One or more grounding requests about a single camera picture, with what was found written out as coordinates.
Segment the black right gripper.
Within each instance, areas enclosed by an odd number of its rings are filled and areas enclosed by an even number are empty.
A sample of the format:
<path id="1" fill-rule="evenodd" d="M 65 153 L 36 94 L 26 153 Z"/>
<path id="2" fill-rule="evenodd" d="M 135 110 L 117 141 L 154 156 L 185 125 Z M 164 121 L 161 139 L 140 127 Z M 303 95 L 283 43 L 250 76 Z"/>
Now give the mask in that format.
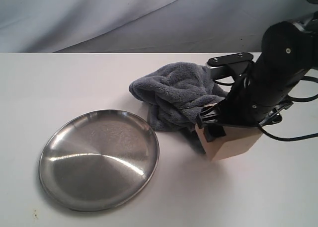
<path id="1" fill-rule="evenodd" d="M 204 128 L 207 142 L 226 136 L 224 125 L 255 127 L 282 100 L 282 87 L 270 81 L 268 71 L 258 63 L 230 65 L 234 84 L 217 105 L 204 106 L 196 116 L 196 124 Z"/>

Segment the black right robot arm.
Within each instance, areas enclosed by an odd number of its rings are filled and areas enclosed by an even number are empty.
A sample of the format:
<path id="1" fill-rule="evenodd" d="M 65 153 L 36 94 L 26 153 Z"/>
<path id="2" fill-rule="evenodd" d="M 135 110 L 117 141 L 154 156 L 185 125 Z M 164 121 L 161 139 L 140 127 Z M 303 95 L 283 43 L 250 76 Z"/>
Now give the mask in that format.
<path id="1" fill-rule="evenodd" d="M 250 53 L 214 57 L 207 61 L 216 84 L 231 77 L 231 90 L 221 102 L 205 107 L 196 117 L 203 138 L 212 142 L 226 135 L 225 129 L 258 128 L 282 121 L 281 111 L 294 102 L 310 102 L 315 97 L 295 98 L 289 92 L 318 67 L 318 15 L 311 13 L 270 26 L 262 37 L 261 54 L 254 61 Z"/>

